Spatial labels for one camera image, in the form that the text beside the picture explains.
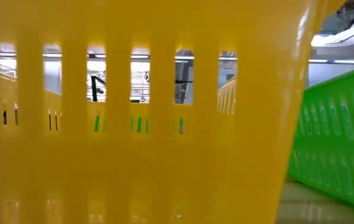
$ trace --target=yellow plastic basket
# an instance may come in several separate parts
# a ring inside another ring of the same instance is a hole
[[[0,42],[17,46],[18,69],[16,91],[0,79],[0,223],[272,223],[310,40],[342,2],[0,0]],[[42,49],[54,43],[62,97],[44,91]],[[105,47],[115,83],[103,104],[86,102],[89,45]],[[137,46],[151,52],[149,105],[129,102]],[[190,106],[173,104],[178,47],[195,55]],[[239,57],[229,117],[217,113],[221,50]],[[3,125],[14,103],[18,125]],[[49,111],[60,129],[46,128]],[[103,134],[90,129],[97,113]],[[137,116],[149,134],[131,133]]]

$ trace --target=plastic basket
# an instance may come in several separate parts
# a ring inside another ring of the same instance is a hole
[[[288,175],[354,204],[354,71],[305,91]]]
[[[0,223],[13,213],[20,223],[272,223],[312,34],[342,2],[0,0],[0,42],[17,46],[18,69],[15,98],[4,96],[10,110],[17,103],[13,128],[0,94]],[[61,98],[44,91],[52,43]],[[86,102],[89,45],[105,46],[117,83],[101,105]],[[135,46],[151,52],[149,105],[129,102]],[[177,46],[195,54],[193,106],[173,104]],[[236,51],[246,74],[230,117],[217,115],[221,50]],[[49,110],[61,130],[45,128]],[[105,132],[90,130],[97,113]],[[131,133],[131,117],[149,118],[149,133]]]

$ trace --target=shiny floor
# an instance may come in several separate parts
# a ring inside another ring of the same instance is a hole
[[[354,207],[287,180],[276,224],[354,224]]]

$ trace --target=green plastic basket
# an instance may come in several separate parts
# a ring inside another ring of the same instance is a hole
[[[287,174],[354,204],[354,71],[305,91]]]

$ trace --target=shopping basket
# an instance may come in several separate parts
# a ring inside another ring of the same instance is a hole
[[[305,91],[288,175],[354,204],[354,71]]]
[[[10,205],[20,223],[272,223],[310,40],[342,2],[0,0],[0,42],[16,45],[18,72],[16,102],[0,97],[0,223]],[[54,43],[61,100],[44,92],[42,49]],[[89,129],[89,45],[105,47],[115,83],[102,133]],[[148,105],[129,102],[135,46],[151,53]],[[173,104],[177,46],[195,56],[192,106]],[[237,53],[243,77],[227,118],[217,115],[221,50]],[[13,128],[4,101],[17,103]],[[61,130],[46,127],[49,114]],[[131,133],[131,116],[148,117],[149,133]]]

